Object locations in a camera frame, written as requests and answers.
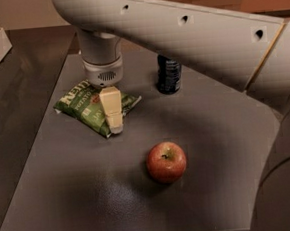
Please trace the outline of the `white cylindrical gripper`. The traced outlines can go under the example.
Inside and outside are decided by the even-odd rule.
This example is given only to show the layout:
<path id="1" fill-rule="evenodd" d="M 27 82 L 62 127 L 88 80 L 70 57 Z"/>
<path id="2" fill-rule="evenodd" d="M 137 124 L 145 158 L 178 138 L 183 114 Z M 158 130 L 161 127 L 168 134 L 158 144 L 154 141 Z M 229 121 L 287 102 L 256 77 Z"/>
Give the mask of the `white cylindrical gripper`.
<path id="1" fill-rule="evenodd" d="M 105 65 L 90 64 L 83 61 L 83 69 L 89 83 L 104 88 L 99 93 L 99 98 L 105 112 L 106 122 L 113 134 L 120 134 L 124 127 L 122 97 L 120 90 L 113 85 L 117 84 L 124 75 L 122 57 Z"/>

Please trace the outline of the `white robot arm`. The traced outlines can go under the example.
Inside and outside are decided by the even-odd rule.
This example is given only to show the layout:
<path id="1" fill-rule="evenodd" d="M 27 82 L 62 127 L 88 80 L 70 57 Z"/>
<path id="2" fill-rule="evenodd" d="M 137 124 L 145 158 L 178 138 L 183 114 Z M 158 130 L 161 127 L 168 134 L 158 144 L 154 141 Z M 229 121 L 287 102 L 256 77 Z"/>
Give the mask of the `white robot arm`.
<path id="1" fill-rule="evenodd" d="M 169 57 L 276 110 L 250 231 L 290 231 L 290 21 L 162 0 L 52 0 L 76 27 L 89 82 L 123 76 L 119 40 Z"/>

